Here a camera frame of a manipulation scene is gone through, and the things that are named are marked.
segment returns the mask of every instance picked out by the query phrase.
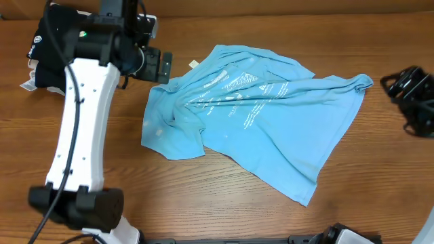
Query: brown wall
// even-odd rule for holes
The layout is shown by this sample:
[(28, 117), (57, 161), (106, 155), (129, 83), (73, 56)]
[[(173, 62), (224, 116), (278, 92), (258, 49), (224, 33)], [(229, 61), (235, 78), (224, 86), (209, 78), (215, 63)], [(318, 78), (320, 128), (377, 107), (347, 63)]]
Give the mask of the brown wall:
[[(144, 0), (149, 14), (178, 16), (246, 16), (284, 14), (369, 14), (433, 11), (434, 0)], [(37, 20), (45, 0), (0, 0), (0, 14), (11, 20)], [(97, 12), (99, 0), (56, 3)]]

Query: wooden surface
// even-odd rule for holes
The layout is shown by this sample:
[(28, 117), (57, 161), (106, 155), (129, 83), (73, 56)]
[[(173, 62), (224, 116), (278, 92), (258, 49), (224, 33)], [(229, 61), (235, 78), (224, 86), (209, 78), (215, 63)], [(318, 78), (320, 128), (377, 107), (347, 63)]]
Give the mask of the wooden surface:
[[(434, 14), (162, 19), (151, 45), (174, 53), (173, 77), (215, 44), (271, 49), (318, 77), (375, 80), (357, 118), (322, 169), (308, 207), (283, 196), (230, 158), (206, 150), (168, 161), (140, 145), (153, 84), (116, 91), (104, 149), (107, 187), (125, 192), (128, 220), (148, 238), (287, 237), (341, 222), (410, 243), (434, 204), (434, 140), (402, 131), (404, 119), (378, 80), (412, 64), (434, 70)], [(24, 243), (41, 216), (28, 188), (44, 183), (56, 150), (63, 97), (29, 92), (28, 52), (37, 22), (0, 22), (0, 243)], [(49, 223), (39, 243), (77, 234)]]
[[(46, 0), (0, 0), (11, 20), (38, 20)], [(76, 9), (99, 12), (100, 0), (57, 0)], [(433, 0), (144, 0), (157, 17), (221, 17), (285, 14), (374, 14), (433, 11)]]

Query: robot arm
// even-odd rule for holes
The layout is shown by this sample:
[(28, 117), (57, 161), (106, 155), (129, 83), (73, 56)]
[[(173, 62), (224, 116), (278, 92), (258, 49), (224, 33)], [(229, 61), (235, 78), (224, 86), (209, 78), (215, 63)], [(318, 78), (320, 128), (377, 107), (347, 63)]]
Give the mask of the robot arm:
[[(30, 189), (28, 201), (42, 214), (60, 192), (50, 219), (84, 233), (99, 235), (108, 244), (138, 244), (142, 233), (122, 216), (123, 193), (106, 189), (103, 176), (103, 147), (111, 100), (121, 75), (167, 83), (172, 55), (148, 47), (155, 37), (157, 19), (136, 15), (137, 0), (102, 0), (99, 16), (90, 16), (72, 28), (65, 39), (64, 54), (71, 61), (79, 88), (79, 126), (67, 164), (76, 112), (75, 89), (66, 72), (66, 98), (56, 155), (45, 186)], [(64, 174), (68, 180), (59, 189)]]

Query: black cloth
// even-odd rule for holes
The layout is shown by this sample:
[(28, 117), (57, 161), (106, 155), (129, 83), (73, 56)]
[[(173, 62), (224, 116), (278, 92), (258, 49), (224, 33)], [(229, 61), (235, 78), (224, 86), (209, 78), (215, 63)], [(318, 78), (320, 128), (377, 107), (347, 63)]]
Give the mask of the black cloth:
[[(35, 74), (36, 87), (54, 86), (65, 92), (64, 65), (47, 35), (44, 18), (46, 17), (42, 17), (39, 21), (38, 29), (33, 37), (31, 50), (27, 54), (27, 58), (39, 61)], [(86, 18), (86, 15), (79, 14), (77, 10), (70, 7), (61, 5), (50, 6), (48, 19), (60, 49), (64, 49), (63, 36), (71, 26)]]

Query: blue t-shirt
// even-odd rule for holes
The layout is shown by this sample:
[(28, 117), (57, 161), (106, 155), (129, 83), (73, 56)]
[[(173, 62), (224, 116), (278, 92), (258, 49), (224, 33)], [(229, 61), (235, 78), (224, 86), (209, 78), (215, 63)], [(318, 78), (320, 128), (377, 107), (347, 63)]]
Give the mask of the blue t-shirt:
[(314, 75), (269, 50), (217, 45), (186, 75), (151, 89), (142, 145), (167, 159), (199, 157), (206, 146), (307, 206), (373, 84), (367, 75)]

